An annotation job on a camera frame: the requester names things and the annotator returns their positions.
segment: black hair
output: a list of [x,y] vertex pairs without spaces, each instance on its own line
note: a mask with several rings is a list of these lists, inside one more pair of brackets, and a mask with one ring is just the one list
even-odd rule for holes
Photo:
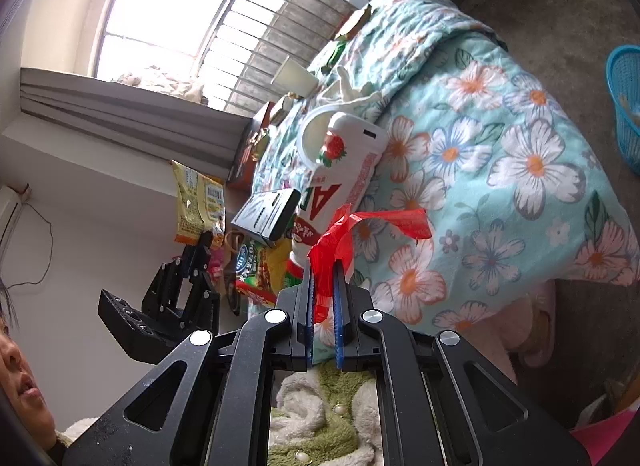
[[2,278],[0,277],[0,318],[4,320],[4,322],[12,327],[15,324],[18,324],[18,319],[15,315],[14,303],[11,301],[11,296],[9,295],[9,290],[5,287]]

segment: window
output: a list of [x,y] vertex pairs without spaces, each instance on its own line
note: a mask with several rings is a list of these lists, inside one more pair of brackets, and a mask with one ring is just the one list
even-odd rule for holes
[[271,78],[285,57],[306,66],[350,11],[342,0],[114,0],[95,74],[197,75],[209,106],[254,115],[282,95]]

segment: cable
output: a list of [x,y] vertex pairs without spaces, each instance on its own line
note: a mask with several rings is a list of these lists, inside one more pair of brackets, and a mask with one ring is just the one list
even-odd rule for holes
[[47,273],[49,273],[49,269],[51,267],[51,259],[53,258],[53,229],[52,229],[51,223],[45,217],[43,217],[42,214],[36,208],[31,206],[31,204],[29,204],[28,202],[25,202],[24,205],[30,207],[33,211],[35,211],[37,213],[37,215],[42,220],[44,220],[47,224],[49,224],[49,236],[51,237],[51,249],[49,251],[49,263],[47,264],[47,269],[45,270],[45,272],[42,275],[41,279],[39,279],[38,281],[23,281],[23,282],[20,282],[20,283],[14,283],[13,285],[10,285],[9,287],[5,288],[5,290],[7,290],[7,291],[10,290],[10,289],[13,289],[14,287],[20,287],[22,285],[39,285],[39,284],[41,284],[44,281],[44,279],[47,277]]

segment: red plastic bag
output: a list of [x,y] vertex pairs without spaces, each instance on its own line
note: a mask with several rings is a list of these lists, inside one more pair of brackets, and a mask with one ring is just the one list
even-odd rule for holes
[[307,255],[311,261],[311,270],[316,284],[314,323],[320,323],[326,319],[333,301],[334,261],[341,260],[345,270],[351,265],[353,246],[350,232],[357,223],[366,219],[383,219],[412,239],[431,238],[425,210],[358,211],[356,213],[350,213],[350,211],[351,204],[345,204],[335,211],[329,229]]

